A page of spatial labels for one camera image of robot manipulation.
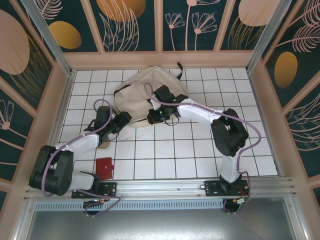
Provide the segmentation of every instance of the white bag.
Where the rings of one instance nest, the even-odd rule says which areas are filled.
[[[180,94],[189,97],[189,92],[185,85],[162,68],[153,66],[140,71],[122,83],[114,92],[115,106],[120,112],[128,112],[131,115],[132,119],[129,125],[133,128],[150,126],[147,115],[149,114],[149,109],[153,107],[147,101],[149,97],[145,91],[145,83],[150,83],[153,91],[165,85],[176,97]]]

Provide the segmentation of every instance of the white tiled floor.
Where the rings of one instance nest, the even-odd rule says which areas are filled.
[[[78,71],[60,142],[78,136],[95,118],[95,100],[104,98],[114,105],[115,89],[138,71]],[[174,76],[181,72],[179,69],[166,71]],[[251,176],[278,175],[244,68],[187,68],[181,82],[194,101],[217,110],[232,108],[240,118],[260,130],[263,139],[253,150],[243,153],[241,170],[247,170]],[[246,146],[256,142],[258,137],[250,127],[248,133]],[[114,180],[211,178],[221,174],[221,156],[209,128],[180,118],[179,124],[174,126],[160,124],[138,129],[126,126],[107,149],[87,152],[75,162],[74,169],[95,173],[95,159],[111,157]]]

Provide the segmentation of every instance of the enclosure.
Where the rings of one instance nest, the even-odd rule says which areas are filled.
[[[1,239],[319,239],[319,16],[319,0],[1,1]],[[112,158],[106,183],[121,201],[103,221],[70,191],[47,198],[28,185],[42,146],[80,135],[96,100],[115,105],[115,90],[153,66],[260,131],[241,157],[243,211],[223,213],[223,197],[200,188],[219,179],[222,154],[183,117],[127,125],[74,162],[95,174],[96,159]],[[247,147],[258,135],[246,130]]]

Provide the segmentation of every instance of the yellow oval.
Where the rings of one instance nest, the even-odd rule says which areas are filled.
[[[28,35],[9,13],[0,10],[0,69],[12,75],[22,73],[29,62]]]
[[[146,0],[96,0],[101,11],[109,19],[117,22],[128,22],[129,18],[125,19],[125,8],[131,9],[136,18],[139,18],[146,9]]]
[[[49,25],[49,28],[60,47],[65,49],[80,47],[82,43],[80,33],[70,23],[55,21]]]
[[[259,27],[268,23],[279,0],[241,0],[239,18],[247,26]]]
[[[295,79],[298,70],[296,56],[288,51],[281,53],[275,63],[275,83],[282,89],[288,87]]]

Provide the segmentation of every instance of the mounting plate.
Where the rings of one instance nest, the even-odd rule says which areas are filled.
[[[242,190],[246,194],[249,194],[247,180],[239,180],[237,186],[242,188]],[[241,196],[242,195],[241,190],[238,188],[235,188],[234,190],[231,190],[229,193],[226,193],[220,187],[220,180],[205,181],[204,182],[204,190],[205,190],[205,195],[207,197],[226,197],[226,196]]]
[[[88,193],[102,195],[102,196],[115,196],[117,193],[117,183],[116,182],[100,182],[99,191],[93,192],[92,190],[87,190]],[[87,195],[82,192],[73,191],[71,195],[72,199],[94,199],[97,197]]]

